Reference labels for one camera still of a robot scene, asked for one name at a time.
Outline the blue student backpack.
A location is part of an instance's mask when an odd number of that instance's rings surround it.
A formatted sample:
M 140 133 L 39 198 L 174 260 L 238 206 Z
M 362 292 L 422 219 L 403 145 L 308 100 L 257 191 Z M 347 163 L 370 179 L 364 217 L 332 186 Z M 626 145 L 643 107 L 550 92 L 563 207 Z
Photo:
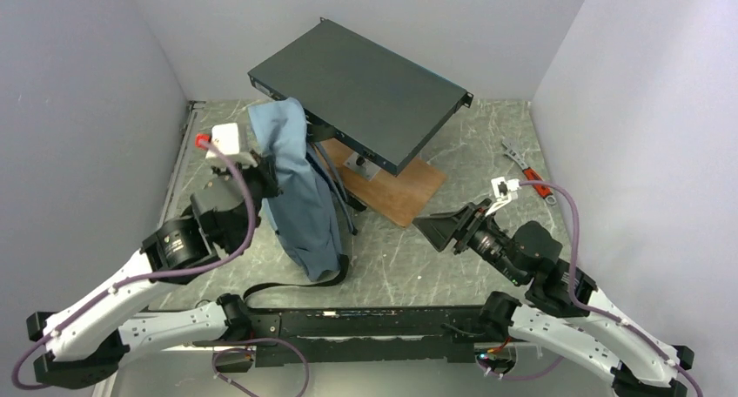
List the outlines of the blue student backpack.
M 263 211 L 285 254 L 310 281 L 332 287 L 346 279 L 351 259 L 344 253 L 336 208 L 349 232 L 357 232 L 342 184 L 320 162 L 323 148 L 309 145 L 307 118 L 295 98 L 254 104 L 248 115 L 256 142 L 274 159 L 281 193 L 263 201 Z

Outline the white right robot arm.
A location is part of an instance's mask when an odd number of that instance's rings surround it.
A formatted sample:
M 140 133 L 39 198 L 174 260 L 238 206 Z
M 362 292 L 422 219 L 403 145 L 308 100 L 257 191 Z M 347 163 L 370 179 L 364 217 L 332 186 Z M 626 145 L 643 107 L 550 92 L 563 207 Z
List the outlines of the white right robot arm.
M 560 257 L 562 244 L 540 223 L 514 234 L 499 227 L 484 200 L 456 212 L 435 213 L 413 225 L 439 252 L 473 251 L 514 286 L 523 299 L 495 291 L 460 334 L 484 340 L 532 342 L 597 374 L 617 396 L 685 396 L 679 380 L 694 352 L 643 332 L 578 267 Z

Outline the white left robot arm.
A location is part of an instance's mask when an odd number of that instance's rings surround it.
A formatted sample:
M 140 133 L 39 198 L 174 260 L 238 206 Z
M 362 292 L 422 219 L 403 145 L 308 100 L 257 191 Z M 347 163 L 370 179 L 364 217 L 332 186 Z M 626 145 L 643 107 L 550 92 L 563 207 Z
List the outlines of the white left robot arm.
M 255 155 L 250 164 L 213 168 L 179 216 L 165 221 L 105 282 L 68 308 L 26 320 L 34 346 L 35 388 L 90 387 L 124 364 L 186 342 L 237 345 L 252 336 L 245 303 L 227 293 L 175 313 L 149 313 L 160 296 L 241 255 L 250 245 L 263 199 L 277 197 L 276 161 Z

